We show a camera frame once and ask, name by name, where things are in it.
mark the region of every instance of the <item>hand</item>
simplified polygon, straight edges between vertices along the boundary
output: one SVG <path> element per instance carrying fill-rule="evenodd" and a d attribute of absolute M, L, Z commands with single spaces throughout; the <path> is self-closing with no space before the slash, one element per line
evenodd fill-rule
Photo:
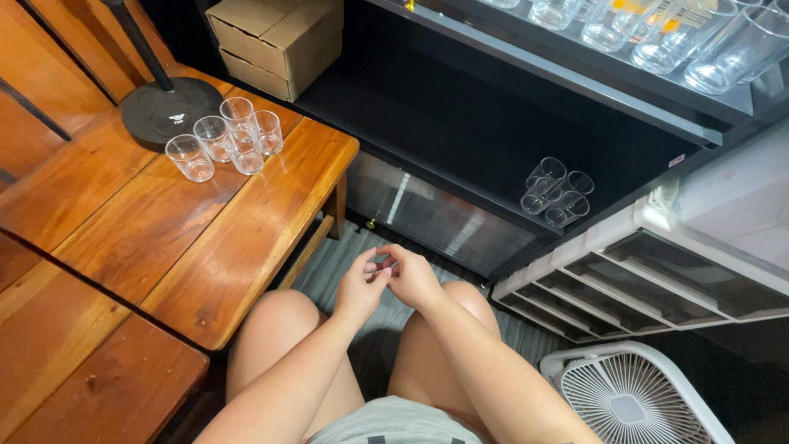
<path fill-rule="evenodd" d="M 368 262 L 375 255 L 375 248 L 359 254 L 337 288 L 337 302 L 332 317 L 350 322 L 356 330 L 370 319 L 372 312 L 378 307 L 381 293 L 391 276 L 391 269 L 375 272 L 380 268 L 380 264 Z"/>
<path fill-rule="evenodd" d="M 380 267 L 391 267 L 397 262 L 388 286 L 405 305 L 424 314 L 434 303 L 449 297 L 424 256 L 396 243 L 382 246 L 376 253 L 389 254 Z"/>

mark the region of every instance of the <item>person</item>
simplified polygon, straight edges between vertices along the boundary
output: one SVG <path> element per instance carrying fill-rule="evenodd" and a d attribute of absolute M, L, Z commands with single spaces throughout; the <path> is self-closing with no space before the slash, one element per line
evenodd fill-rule
<path fill-rule="evenodd" d="M 386 255 L 383 262 L 370 262 Z M 384 288 L 415 311 L 387 394 L 365 404 L 347 350 Z M 322 314 L 305 295 L 261 296 L 230 353 L 226 406 L 198 444 L 601 444 L 561 396 L 506 346 L 488 302 L 439 284 L 392 244 L 359 255 Z"/>

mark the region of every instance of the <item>wooden wall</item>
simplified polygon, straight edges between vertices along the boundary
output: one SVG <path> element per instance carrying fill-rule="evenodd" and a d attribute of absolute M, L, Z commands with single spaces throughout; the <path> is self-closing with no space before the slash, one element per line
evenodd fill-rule
<path fill-rule="evenodd" d="M 129 11 L 175 63 L 137 0 Z M 100 0 L 0 0 L 0 193 L 153 76 Z"/>

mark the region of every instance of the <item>gray shorts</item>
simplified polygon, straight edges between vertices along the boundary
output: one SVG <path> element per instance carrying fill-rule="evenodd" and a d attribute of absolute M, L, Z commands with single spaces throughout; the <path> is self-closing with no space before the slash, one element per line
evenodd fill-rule
<path fill-rule="evenodd" d="M 370 401 L 315 434 L 307 444 L 491 444 L 442 410 L 400 397 Z"/>

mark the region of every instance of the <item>wooden table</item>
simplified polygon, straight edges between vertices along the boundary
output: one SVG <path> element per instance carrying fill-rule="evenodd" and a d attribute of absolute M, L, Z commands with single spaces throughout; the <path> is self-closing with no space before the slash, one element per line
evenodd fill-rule
<path fill-rule="evenodd" d="M 275 112 L 285 147 L 246 176 L 216 164 L 187 180 L 142 149 L 120 111 L 0 194 L 0 228 L 200 346 L 222 348 L 323 208 L 342 235 L 345 171 L 358 141 L 184 66 L 224 96 Z"/>
<path fill-rule="evenodd" d="M 0 442 L 148 442 L 208 359 L 0 234 Z"/>

